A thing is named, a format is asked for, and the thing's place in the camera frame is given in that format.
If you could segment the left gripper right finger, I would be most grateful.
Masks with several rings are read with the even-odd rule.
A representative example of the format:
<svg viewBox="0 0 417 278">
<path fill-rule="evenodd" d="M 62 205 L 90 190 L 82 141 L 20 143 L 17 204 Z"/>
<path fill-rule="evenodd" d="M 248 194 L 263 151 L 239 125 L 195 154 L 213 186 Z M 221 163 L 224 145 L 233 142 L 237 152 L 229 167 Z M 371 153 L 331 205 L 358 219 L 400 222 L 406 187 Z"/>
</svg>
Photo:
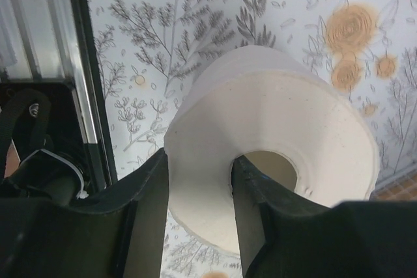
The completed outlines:
<svg viewBox="0 0 417 278">
<path fill-rule="evenodd" d="M 327 208 L 237 158 L 231 171 L 245 277 L 415 277 L 416 203 Z"/>
</svg>

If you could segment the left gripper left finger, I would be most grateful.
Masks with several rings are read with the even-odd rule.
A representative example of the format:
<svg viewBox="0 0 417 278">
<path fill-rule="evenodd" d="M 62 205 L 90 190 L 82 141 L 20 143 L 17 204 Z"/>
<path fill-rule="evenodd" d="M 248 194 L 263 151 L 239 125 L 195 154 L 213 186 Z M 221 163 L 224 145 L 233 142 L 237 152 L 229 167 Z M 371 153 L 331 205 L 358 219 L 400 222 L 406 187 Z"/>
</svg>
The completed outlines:
<svg viewBox="0 0 417 278">
<path fill-rule="evenodd" d="M 1 199 L 2 277 L 158 277 L 169 197 L 158 150 L 107 189 L 60 206 Z"/>
</svg>

